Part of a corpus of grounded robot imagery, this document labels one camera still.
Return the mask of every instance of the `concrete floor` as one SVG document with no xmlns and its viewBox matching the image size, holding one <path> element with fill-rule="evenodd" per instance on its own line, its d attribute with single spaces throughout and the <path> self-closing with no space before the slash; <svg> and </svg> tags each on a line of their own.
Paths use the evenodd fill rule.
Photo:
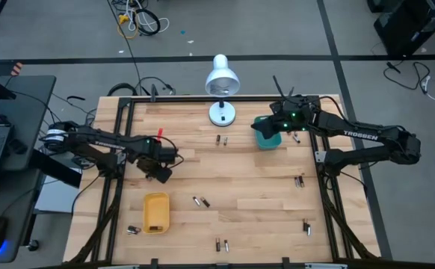
<svg viewBox="0 0 435 269">
<path fill-rule="evenodd" d="M 137 37 L 130 45 L 136 57 L 330 55 L 319 1 L 150 0 L 149 9 L 169 18 L 171 26 L 155 37 Z M 368 11 L 364 0 L 323 2 L 340 55 L 385 54 L 372 27 L 377 15 Z M 130 57 L 104 0 L 83 0 L 76 5 L 73 0 L 9 1 L 0 16 L 0 59 Z M 422 48 L 417 54 L 435 55 L 435 35 Z M 295 93 L 340 94 L 331 60 L 231 61 L 229 65 L 241 79 L 241 94 L 276 93 L 272 75 L 277 75 L 284 89 L 295 86 Z M 411 63 L 402 64 L 402 74 L 392 77 L 415 84 Z M 431 68 L 430 91 L 435 96 L 435 61 L 424 63 Z M 161 62 L 138 67 L 142 77 L 156 75 L 178 94 L 204 94 L 212 63 Z M 383 162 L 372 167 L 371 174 L 393 259 L 435 262 L 435 101 L 420 90 L 406 90 L 387 81 L 382 76 L 385 61 L 343 61 L 342 68 L 358 120 L 400 124 L 422 140 L 422 159 L 417 165 Z M 22 74 L 56 75 L 55 93 L 83 96 L 87 100 L 76 104 L 85 110 L 96 107 L 99 97 L 113 85 L 138 82 L 132 64 L 26 64 Z M 82 112 L 56 98 L 52 97 L 50 108 L 62 120 L 84 120 Z M 57 218 L 63 225 L 49 227 L 47 218 Z M 69 221 L 62 214 L 37 220 L 36 236 L 42 236 L 44 244 L 54 244 L 36 253 L 20 252 L 15 263 L 0 268 L 60 263 L 65 242 L 53 238 L 66 238 Z M 44 227 L 49 229 L 46 236 L 40 234 Z M 36 255 L 43 263 L 34 264 Z"/>
</svg>

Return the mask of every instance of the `desk lamp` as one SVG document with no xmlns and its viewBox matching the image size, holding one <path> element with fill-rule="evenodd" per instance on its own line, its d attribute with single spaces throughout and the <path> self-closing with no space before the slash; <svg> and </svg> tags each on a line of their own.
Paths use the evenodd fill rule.
<svg viewBox="0 0 435 269">
<path fill-rule="evenodd" d="M 216 55 L 213 60 L 214 69 L 206 79 L 206 92 L 219 98 L 209 109 L 209 119 L 216 126 L 230 125 L 235 119 L 235 109 L 224 97 L 238 92 L 241 84 L 238 76 L 228 67 L 224 55 Z"/>
</svg>

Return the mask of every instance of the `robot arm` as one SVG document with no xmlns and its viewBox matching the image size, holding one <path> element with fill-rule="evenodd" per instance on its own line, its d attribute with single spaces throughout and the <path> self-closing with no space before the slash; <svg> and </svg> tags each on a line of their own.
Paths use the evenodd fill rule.
<svg viewBox="0 0 435 269">
<path fill-rule="evenodd" d="M 176 147 L 163 147 L 153 136 L 138 135 L 126 137 L 104 132 L 74 122 L 52 124 L 43 139 L 45 147 L 53 152 L 71 152 L 96 164 L 101 174 L 116 176 L 119 164 L 124 161 L 115 153 L 104 153 L 91 145 L 106 146 L 121 150 L 130 163 L 137 161 L 147 177 L 165 183 L 173 173 L 167 166 L 174 164 L 178 156 Z"/>
<path fill-rule="evenodd" d="M 349 164 L 357 165 L 373 161 L 415 164 L 419 161 L 420 140 L 414 134 L 410 134 L 400 126 L 378 126 L 342 119 L 338 115 L 322 111 L 316 105 L 317 101 L 323 98 L 331 99 L 328 96 L 321 98 L 301 95 L 284 97 L 284 100 L 270 105 L 272 115 L 254 123 L 251 127 L 260 131 L 266 139 L 278 132 L 309 130 L 322 137 L 344 135 L 383 144 L 348 152 L 340 149 L 315 152 L 317 162 L 324 164 L 325 173 L 329 176 L 338 176 L 340 170 Z"/>
</svg>

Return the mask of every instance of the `yellow bin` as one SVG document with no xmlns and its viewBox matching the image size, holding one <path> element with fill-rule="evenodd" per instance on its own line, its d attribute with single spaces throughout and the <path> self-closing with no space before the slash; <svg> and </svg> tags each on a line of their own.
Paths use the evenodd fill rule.
<svg viewBox="0 0 435 269">
<path fill-rule="evenodd" d="M 161 234 L 170 228 L 170 197 L 152 193 L 144 197 L 143 232 Z"/>
</svg>

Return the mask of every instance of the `wooden tabletop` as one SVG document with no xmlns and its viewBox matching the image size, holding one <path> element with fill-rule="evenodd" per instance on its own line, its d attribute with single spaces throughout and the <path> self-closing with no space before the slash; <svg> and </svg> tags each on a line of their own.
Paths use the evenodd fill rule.
<svg viewBox="0 0 435 269">
<path fill-rule="evenodd" d="M 117 102 L 118 97 L 99 100 L 94 128 L 113 131 Z M 250 124 L 255 117 L 271 113 L 269 103 L 234 102 L 235 122 L 225 128 L 209 121 L 211 103 L 136 104 L 132 135 L 156 135 L 163 128 L 163 136 L 179 147 L 185 162 L 173 168 L 166 184 L 148 182 L 136 166 L 126 165 L 113 264 L 149 264 L 152 258 L 158 258 L 160 264 L 280 263 L 282 257 L 291 262 L 332 261 L 309 134 L 299 132 L 301 143 L 297 144 L 282 133 L 279 148 L 257 148 Z M 337 113 L 326 99 L 322 108 Z M 219 146 L 215 144 L 217 135 L 221 136 Z M 227 146 L 222 143 L 225 137 Z M 332 148 L 353 149 L 348 137 L 329 140 Z M 357 167 L 343 171 L 360 177 Z M 96 170 L 86 171 L 80 188 L 96 175 Z M 294 177 L 299 175 L 305 188 L 295 187 Z M 380 255 L 362 185 L 347 176 L 338 180 L 349 227 L 373 254 Z M 78 199 L 64 261 L 76 255 L 95 229 L 102 186 L 103 179 L 98 179 Z M 144 196 L 152 192 L 170 196 L 169 230 L 162 235 L 126 234 L 129 225 L 141 227 Z M 211 206 L 198 207 L 192 197 L 205 197 Z M 304 218 L 312 225 L 311 236 L 303 231 Z M 340 231 L 334 226 L 344 257 Z M 104 235 L 101 258 L 108 231 Z M 220 252 L 215 250 L 216 238 L 221 241 Z M 229 242 L 228 253 L 223 240 Z"/>
</svg>

